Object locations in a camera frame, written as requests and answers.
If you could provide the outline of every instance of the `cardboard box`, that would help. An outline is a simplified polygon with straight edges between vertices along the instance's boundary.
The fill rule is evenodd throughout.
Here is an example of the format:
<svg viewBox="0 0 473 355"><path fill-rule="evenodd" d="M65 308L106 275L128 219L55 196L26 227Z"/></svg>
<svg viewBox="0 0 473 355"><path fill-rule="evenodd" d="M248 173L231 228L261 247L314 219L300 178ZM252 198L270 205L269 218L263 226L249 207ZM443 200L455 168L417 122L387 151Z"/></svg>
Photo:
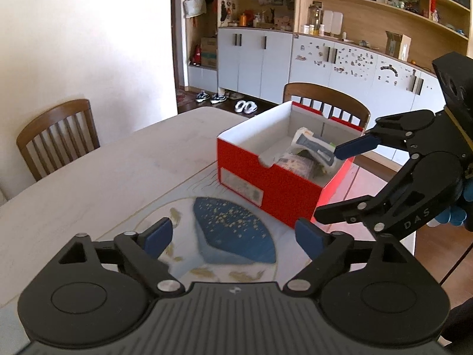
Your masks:
<svg viewBox="0 0 473 355"><path fill-rule="evenodd" d="M200 63L205 67L217 67L217 38L200 39Z"/></svg>
<svg viewBox="0 0 473 355"><path fill-rule="evenodd" d="M386 54L396 59L407 61L409 56L409 48L411 46L411 38L404 34L397 34L386 31L387 43Z"/></svg>
<svg viewBox="0 0 473 355"><path fill-rule="evenodd" d="M306 127L335 145L353 140L362 129L292 101L278 105L221 133L217 139L219 181L294 228L299 218L311 220L315 207L328 204L349 171L353 158L340 161L331 179L312 182L274 163L296 131Z"/></svg>

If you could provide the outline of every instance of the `open cardboard box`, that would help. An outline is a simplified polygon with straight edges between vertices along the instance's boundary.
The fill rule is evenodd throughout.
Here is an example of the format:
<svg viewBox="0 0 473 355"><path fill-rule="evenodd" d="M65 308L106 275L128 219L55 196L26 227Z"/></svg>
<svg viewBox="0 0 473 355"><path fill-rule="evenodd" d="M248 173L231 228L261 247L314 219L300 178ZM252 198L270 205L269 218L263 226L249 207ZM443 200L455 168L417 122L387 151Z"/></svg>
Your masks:
<svg viewBox="0 0 473 355"><path fill-rule="evenodd" d="M224 131L217 139L219 181L292 228L297 219L310 220L316 206L329 202L353 162L353 158L341 161L335 176L330 180L321 176L316 182L276 165L274 161L301 127L335 145L363 131L288 101Z"/></svg>

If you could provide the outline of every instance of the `white cutting board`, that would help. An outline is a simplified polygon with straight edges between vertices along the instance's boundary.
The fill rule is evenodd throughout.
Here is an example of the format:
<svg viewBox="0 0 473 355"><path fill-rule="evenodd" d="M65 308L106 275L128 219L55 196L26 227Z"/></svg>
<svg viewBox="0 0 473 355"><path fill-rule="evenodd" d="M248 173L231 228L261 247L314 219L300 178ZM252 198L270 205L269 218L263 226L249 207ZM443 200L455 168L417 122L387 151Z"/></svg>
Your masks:
<svg viewBox="0 0 473 355"><path fill-rule="evenodd" d="M332 18L332 30L331 34L340 34L341 33L341 23L344 20L344 14L342 12L334 12Z"/></svg>
<svg viewBox="0 0 473 355"><path fill-rule="evenodd" d="M325 33L332 32L332 20L333 20L333 12L332 11L323 11L323 30Z"/></svg>

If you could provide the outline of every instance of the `ribbed gray panel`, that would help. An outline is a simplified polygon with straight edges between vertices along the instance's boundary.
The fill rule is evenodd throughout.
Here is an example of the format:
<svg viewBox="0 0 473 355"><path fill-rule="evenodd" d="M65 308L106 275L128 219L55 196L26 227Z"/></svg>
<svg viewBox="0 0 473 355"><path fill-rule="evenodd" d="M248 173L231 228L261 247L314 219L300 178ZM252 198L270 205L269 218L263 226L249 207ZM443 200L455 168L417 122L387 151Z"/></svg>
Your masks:
<svg viewBox="0 0 473 355"><path fill-rule="evenodd" d="M357 343L330 327L309 299L276 283L196 283L162 300L139 329L100 348L69 351L39 343L21 355L446 355L437 343L402 350Z"/></svg>

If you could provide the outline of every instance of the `pair of shoes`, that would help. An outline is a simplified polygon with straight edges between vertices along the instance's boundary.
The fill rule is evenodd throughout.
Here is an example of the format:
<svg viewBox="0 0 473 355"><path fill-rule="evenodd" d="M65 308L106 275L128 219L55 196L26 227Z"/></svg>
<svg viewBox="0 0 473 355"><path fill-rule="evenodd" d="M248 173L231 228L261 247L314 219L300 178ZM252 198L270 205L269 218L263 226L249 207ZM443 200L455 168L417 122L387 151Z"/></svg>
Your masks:
<svg viewBox="0 0 473 355"><path fill-rule="evenodd" d="M240 100L238 103L235 105L235 112L236 113L241 113L244 112L246 114L253 113L258 109L258 106L254 101L245 101L245 100Z"/></svg>
<svg viewBox="0 0 473 355"><path fill-rule="evenodd" d="M212 98L210 99L210 103L211 103L211 104L218 104L218 103L221 103L221 102L223 102L223 101L225 101L225 100L226 100L226 96L224 96L223 94L218 94L218 93L216 93L216 94L214 94L214 95L212 96Z"/></svg>
<svg viewBox="0 0 473 355"><path fill-rule="evenodd" d="M239 92L232 92L230 93L229 99L230 100L240 100L244 98L244 94Z"/></svg>
<svg viewBox="0 0 473 355"><path fill-rule="evenodd" d="M200 91L197 95L195 95L195 100L197 103L201 103L202 101L208 100L210 95L205 91Z"/></svg>

